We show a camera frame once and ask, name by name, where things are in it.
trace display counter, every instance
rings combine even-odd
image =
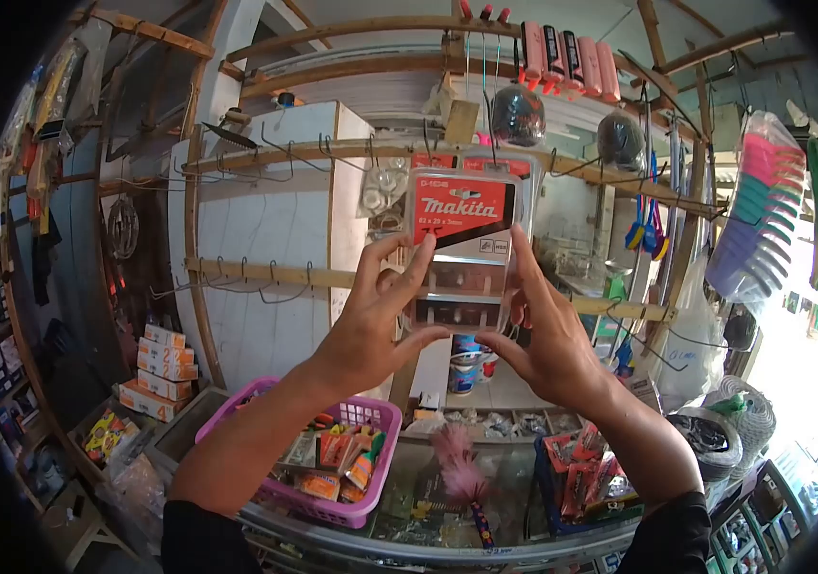
[[[179,461],[195,443],[196,431],[228,397],[215,388],[204,390],[150,442],[145,453],[164,482],[170,482]],[[436,504],[427,511],[414,504],[415,499],[424,498],[419,485],[426,483],[425,477],[439,472],[433,448],[417,438],[400,438],[380,503],[359,530],[288,515],[283,509],[254,501],[236,518],[248,527],[245,532],[253,545],[269,553],[274,564],[294,571],[406,567],[426,571],[457,566],[531,571],[582,564],[628,548],[638,519],[578,534],[548,534],[540,495],[532,481],[535,453],[531,444],[476,444],[475,449],[478,465],[490,478],[491,496],[484,506],[496,542],[492,550],[479,545],[471,518],[443,513]]]

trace stacked boxes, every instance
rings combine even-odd
[[[185,348],[185,335],[146,325],[138,341],[138,377],[119,385],[119,402],[170,422],[192,398],[196,378],[195,352]]]

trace makita logo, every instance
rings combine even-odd
[[[498,219],[495,208],[485,207],[485,204],[481,201],[461,200],[459,203],[444,203],[434,198],[422,198],[422,201],[425,201],[425,213],[449,213]]]

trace forearm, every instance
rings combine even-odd
[[[176,471],[169,498],[233,516],[253,497],[304,425],[334,401],[309,369],[299,365],[189,451]]]
[[[691,490],[702,492],[699,466],[689,443],[664,417],[608,376],[605,397],[582,414],[609,442],[644,500],[645,512]]]

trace red label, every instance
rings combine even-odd
[[[476,172],[485,171],[485,164],[491,164],[494,160],[484,157],[470,157],[463,160],[463,169]],[[502,160],[498,163],[511,168],[511,175],[523,178],[530,175],[530,163],[524,160]]]
[[[413,154],[412,167],[456,167],[457,156],[452,154]]]
[[[471,239],[441,241],[449,235],[477,228],[483,228],[483,234],[506,229],[513,217],[513,191],[509,193],[508,186],[505,182],[419,177],[415,182],[414,243],[433,233],[438,237],[437,246],[443,247]]]

